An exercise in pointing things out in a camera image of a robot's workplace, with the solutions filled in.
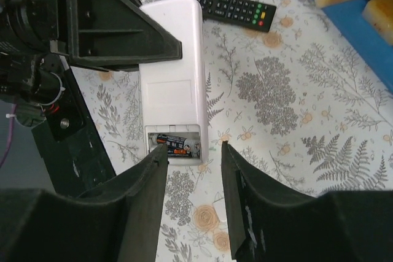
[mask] orange flower print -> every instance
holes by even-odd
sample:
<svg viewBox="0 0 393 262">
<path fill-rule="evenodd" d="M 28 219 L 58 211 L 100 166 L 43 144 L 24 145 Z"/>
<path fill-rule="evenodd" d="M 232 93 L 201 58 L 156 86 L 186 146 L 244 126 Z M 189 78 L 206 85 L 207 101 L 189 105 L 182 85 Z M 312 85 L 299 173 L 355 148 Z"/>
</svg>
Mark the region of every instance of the orange flower print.
<svg viewBox="0 0 393 262">
<path fill-rule="evenodd" d="M 328 121 L 330 120 L 330 118 L 333 118 L 333 116 L 330 114 L 330 106 L 327 110 L 323 110 L 321 115 L 322 117 L 325 117 Z"/>
<path fill-rule="evenodd" d="M 294 19 L 291 17 L 285 17 L 280 20 L 281 26 L 289 28 L 294 24 Z"/>
<path fill-rule="evenodd" d="M 287 7 L 290 4 L 291 0 L 281 0 L 281 6 Z"/>
<path fill-rule="evenodd" d="M 343 122 L 341 122 L 340 131 L 342 131 L 344 133 L 346 130 L 348 130 L 348 126 L 346 124 L 344 124 Z"/>
<path fill-rule="evenodd" d="M 105 81 L 109 81 L 110 79 L 112 79 L 113 72 L 99 72 L 98 75 L 99 75 L 101 81 L 105 82 Z"/>
<path fill-rule="evenodd" d="M 95 123 L 94 123 L 95 125 L 96 125 L 96 129 L 97 130 L 99 130 L 100 128 L 101 128 L 101 123 L 97 120 L 97 121 L 95 121 Z"/>
<path fill-rule="evenodd" d="M 290 152 L 290 145 L 288 142 L 286 142 L 285 144 L 277 144 L 277 148 L 278 148 L 278 155 L 281 156 L 285 156 L 287 153 Z"/>
<path fill-rule="evenodd" d="M 313 115 L 311 115 L 307 110 L 300 110 L 302 112 L 302 120 L 300 121 L 300 127 L 302 127 L 304 124 L 308 124 L 313 120 Z"/>
<path fill-rule="evenodd" d="M 195 226 L 201 231 L 214 231 L 219 225 L 219 218 L 212 206 L 204 205 L 196 209 L 194 213 Z"/>
<path fill-rule="evenodd" d="M 238 140 L 241 139 L 242 141 L 246 141 L 246 140 L 250 139 L 253 135 L 255 135 L 255 132 L 252 132 L 253 128 L 254 128 L 254 126 L 251 126 L 247 130 L 244 126 L 242 126 L 243 133 L 239 134 Z"/>
<path fill-rule="evenodd" d="M 386 142 L 388 142 L 388 143 L 392 146 L 392 144 L 393 144 L 393 130 L 391 130 L 390 135 L 385 134 L 385 135 L 383 136 L 383 140 L 386 141 Z"/>
<path fill-rule="evenodd" d="M 217 233 L 213 237 L 214 240 L 214 246 L 218 249 L 218 251 L 221 252 L 227 252 L 230 249 L 230 244 L 229 244 L 229 234 L 222 231 L 220 233 Z"/>
<path fill-rule="evenodd" d="M 282 37 L 277 32 L 269 32 L 262 35 L 262 41 L 269 48 L 278 48 L 282 44 Z"/>
<path fill-rule="evenodd" d="M 206 168 L 208 167 L 208 165 L 206 163 L 200 164 L 198 166 L 198 171 L 201 173 L 204 173 L 204 171 L 206 171 Z"/>
<path fill-rule="evenodd" d="M 232 137 L 232 135 L 229 134 L 229 128 L 227 130 L 225 130 L 225 132 L 221 133 L 220 131 L 218 131 L 217 133 L 218 133 L 219 138 L 213 140 L 212 142 L 215 144 L 218 144 L 218 145 L 222 145 L 222 143 L 224 141 L 229 141 Z"/>
</svg>

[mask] table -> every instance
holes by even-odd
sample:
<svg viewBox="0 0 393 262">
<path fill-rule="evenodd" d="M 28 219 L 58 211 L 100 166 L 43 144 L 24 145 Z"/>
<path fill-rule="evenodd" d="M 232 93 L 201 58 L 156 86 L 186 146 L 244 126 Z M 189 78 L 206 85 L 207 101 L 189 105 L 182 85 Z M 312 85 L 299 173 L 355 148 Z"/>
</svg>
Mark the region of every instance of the table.
<svg viewBox="0 0 393 262">
<path fill-rule="evenodd" d="M 212 206 L 223 141 L 309 195 L 393 187 L 393 96 L 313 0 L 261 1 L 278 7 L 270 33 L 203 24 L 209 160 L 169 167 L 157 261 L 231 261 Z M 143 157 L 138 73 L 74 73 L 121 173 Z"/>
</svg>

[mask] fern print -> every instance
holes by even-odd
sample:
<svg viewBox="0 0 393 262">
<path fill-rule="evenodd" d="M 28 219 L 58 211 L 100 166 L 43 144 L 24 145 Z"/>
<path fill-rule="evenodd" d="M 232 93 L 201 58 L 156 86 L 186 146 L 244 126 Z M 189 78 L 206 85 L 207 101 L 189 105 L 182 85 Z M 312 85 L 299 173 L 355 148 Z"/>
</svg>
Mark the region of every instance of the fern print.
<svg viewBox="0 0 393 262">
<path fill-rule="evenodd" d="M 262 159 L 258 158 L 251 147 L 246 147 L 242 151 L 240 151 L 240 155 L 243 156 L 244 159 L 255 168 L 268 173 L 268 164 Z"/>
<path fill-rule="evenodd" d="M 240 61 L 235 60 L 236 47 L 231 49 L 228 48 L 228 39 L 227 35 L 222 32 L 221 28 L 218 26 L 213 27 L 211 30 L 212 34 L 215 35 L 220 41 L 216 43 L 218 49 L 222 50 L 222 53 L 218 56 L 219 60 L 224 60 L 227 64 L 227 68 L 220 68 L 219 71 L 223 73 L 228 83 L 230 84 L 230 90 L 228 93 L 228 97 L 231 95 L 233 81 L 238 74 L 240 68 Z"/>
<path fill-rule="evenodd" d="M 165 236 L 165 246 L 174 253 L 173 262 L 192 262 L 191 246 L 183 244 L 183 242 L 180 242 L 179 245 L 177 232 L 173 227 L 163 224 L 161 225 L 161 233 Z"/>
<path fill-rule="evenodd" d="M 279 158 L 273 157 L 271 152 L 269 153 L 274 163 L 274 168 L 270 172 L 273 173 L 273 175 L 278 181 L 288 185 L 289 187 L 301 193 L 306 193 L 308 195 L 314 194 L 314 190 L 312 188 L 309 188 L 307 190 L 303 188 L 303 185 L 305 184 L 304 177 L 295 178 L 291 176 L 290 171 L 295 167 L 295 165 L 283 163 Z"/>
<path fill-rule="evenodd" d="M 382 190 L 385 188 L 387 170 L 384 156 L 375 173 L 371 172 L 372 163 L 367 152 L 367 141 L 360 143 L 354 152 L 353 137 L 349 137 L 341 148 L 338 148 L 340 135 L 334 136 L 327 145 L 324 145 L 324 136 L 317 140 L 303 138 L 303 144 L 311 155 L 310 164 L 319 163 L 314 173 L 319 173 L 317 182 L 339 182 L 325 188 L 322 192 L 334 190 Z"/>
<path fill-rule="evenodd" d="M 348 109 L 349 115 L 345 118 L 348 124 L 362 129 L 378 130 L 378 125 L 385 123 L 393 128 L 393 121 L 380 112 L 389 96 L 367 77 L 358 77 L 359 60 L 359 55 L 350 46 L 341 48 L 339 54 L 329 57 L 322 45 L 313 43 L 299 62 L 308 72 L 311 82 L 319 87 L 332 88 L 336 101 L 352 107 Z M 374 111 L 378 119 L 372 118 L 374 115 L 360 114 L 359 110 L 354 109 L 355 106 L 363 105 Z"/>
<path fill-rule="evenodd" d="M 209 98 L 209 93 L 211 93 L 210 72 L 208 75 L 208 79 L 206 80 L 206 96 L 207 96 L 207 105 L 208 105 L 208 121 L 209 121 L 209 126 L 211 126 L 210 124 L 211 120 L 224 110 L 224 109 L 214 109 L 214 106 L 221 100 L 224 93 L 221 93 L 220 95 L 218 95 L 218 97 L 212 99 Z"/>
</svg>

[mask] battery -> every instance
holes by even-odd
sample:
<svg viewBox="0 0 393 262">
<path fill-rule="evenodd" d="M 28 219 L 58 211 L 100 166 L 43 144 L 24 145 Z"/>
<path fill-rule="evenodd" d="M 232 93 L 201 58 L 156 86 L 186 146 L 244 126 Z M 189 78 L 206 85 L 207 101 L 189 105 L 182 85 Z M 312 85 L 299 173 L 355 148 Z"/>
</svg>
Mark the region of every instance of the battery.
<svg viewBox="0 0 393 262">
<path fill-rule="evenodd" d="M 188 139 L 185 137 L 172 136 L 162 133 L 156 133 L 152 135 L 152 140 L 156 144 L 167 144 L 170 148 L 179 150 L 186 150 L 192 153 L 200 151 L 200 141 L 195 139 Z"/>
<path fill-rule="evenodd" d="M 169 148 L 168 149 L 168 158 L 175 158 L 175 157 L 179 157 L 179 158 L 199 158 L 200 157 L 200 153 L 196 152 L 196 153 L 192 153 L 192 152 L 188 152 L 186 150 L 174 150 Z"/>
</svg>

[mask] purple cable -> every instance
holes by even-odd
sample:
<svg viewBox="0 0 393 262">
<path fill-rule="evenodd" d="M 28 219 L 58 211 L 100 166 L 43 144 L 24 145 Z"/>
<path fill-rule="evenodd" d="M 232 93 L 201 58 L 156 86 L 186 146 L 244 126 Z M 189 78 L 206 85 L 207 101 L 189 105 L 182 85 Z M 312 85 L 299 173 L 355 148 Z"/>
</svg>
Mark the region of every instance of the purple cable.
<svg viewBox="0 0 393 262">
<path fill-rule="evenodd" d="M 10 123 L 9 123 L 9 128 L 8 128 L 8 138 L 7 138 L 7 145 L 6 145 L 6 151 L 4 152 L 4 156 L 2 156 L 1 162 L 0 162 L 0 168 L 2 165 L 6 162 L 8 153 L 11 148 L 11 143 L 12 143 L 12 138 L 14 136 L 14 124 L 15 124 L 15 113 L 17 111 L 17 105 L 13 104 L 12 105 L 12 110 L 11 110 L 11 117 L 9 118 Z"/>
</svg>

